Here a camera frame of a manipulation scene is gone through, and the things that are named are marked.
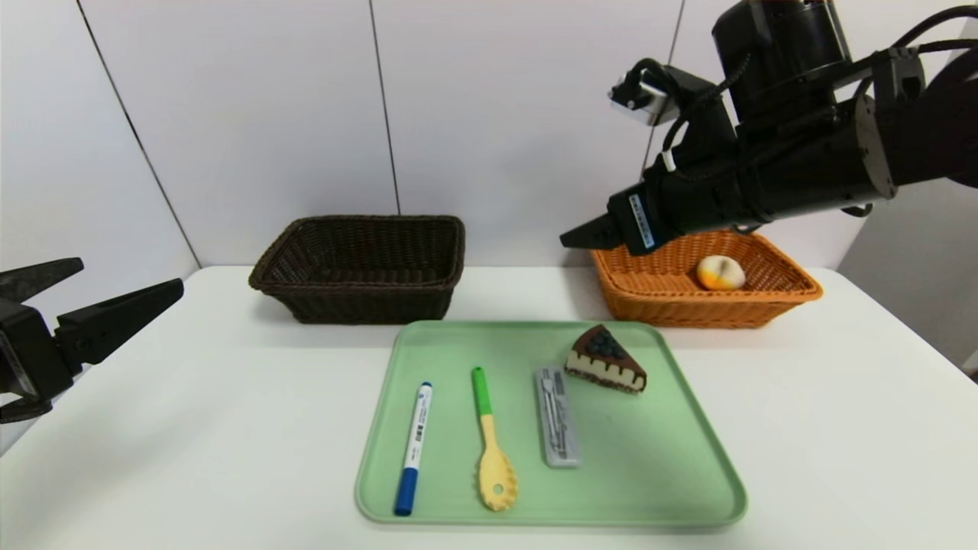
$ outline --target brown wicker basket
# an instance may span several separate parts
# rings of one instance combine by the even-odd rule
[[[737,291],[707,291],[696,265],[711,254],[737,260],[747,276]],[[616,319],[660,327],[754,328],[822,296],[822,287],[760,235],[687,235],[646,256],[624,247],[592,251],[604,300]]]
[[[454,216],[321,216],[294,221],[248,283],[301,323],[401,325],[441,319],[462,277]]]

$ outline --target white table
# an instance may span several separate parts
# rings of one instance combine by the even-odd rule
[[[0,548],[978,548],[978,387],[834,272],[762,330],[663,331],[750,497],[695,533],[367,521],[399,328],[299,325],[248,272],[196,273],[0,459]],[[607,317],[594,274],[560,268],[469,268],[449,312]]]

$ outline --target cheesecake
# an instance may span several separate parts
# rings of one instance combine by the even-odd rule
[[[645,370],[604,325],[591,328],[577,339],[563,368],[569,375],[616,390],[629,393],[645,390]]]

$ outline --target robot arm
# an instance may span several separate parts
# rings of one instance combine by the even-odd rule
[[[51,400],[74,384],[82,363],[98,364],[183,295],[173,279],[58,316],[54,337],[41,313],[21,302],[84,268],[77,257],[0,273],[0,424],[51,411]]]
[[[978,7],[942,12],[853,63],[831,2],[741,1],[713,28],[726,74],[719,85],[641,60],[609,92],[650,125],[674,122],[642,181],[561,242],[625,244],[641,255],[686,234],[752,230],[811,211],[866,215],[899,186],[938,177],[978,187],[978,80],[968,80],[978,74],[978,41],[905,47],[953,17],[978,17]],[[918,55],[961,48],[971,49],[925,86]],[[856,96],[836,102],[835,90],[857,81]],[[869,82],[875,99],[863,93]],[[719,100],[728,89],[735,131]]]

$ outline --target black robotic arm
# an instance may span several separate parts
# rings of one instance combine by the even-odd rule
[[[899,186],[939,177],[978,187],[978,40],[907,47],[957,17],[978,18],[978,7],[941,12],[853,63],[832,2],[742,0],[713,28],[727,76],[719,85],[646,59],[609,92],[649,125],[674,122],[642,181],[561,242],[624,243],[641,255],[686,234],[749,231],[817,210],[866,215]],[[925,85],[919,54],[964,48]],[[856,95],[837,102],[835,90],[857,81]],[[864,93],[870,82],[874,98]],[[735,131],[720,101],[727,90]]]

